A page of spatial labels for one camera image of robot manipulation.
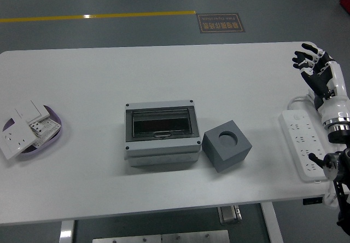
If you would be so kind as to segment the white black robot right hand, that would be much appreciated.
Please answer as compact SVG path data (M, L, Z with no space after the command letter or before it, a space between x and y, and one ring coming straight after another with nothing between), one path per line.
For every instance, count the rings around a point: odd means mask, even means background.
M296 51L293 67L313 92L316 111L324 128L349 123L349 98L341 66L323 49L302 43L303 51Z

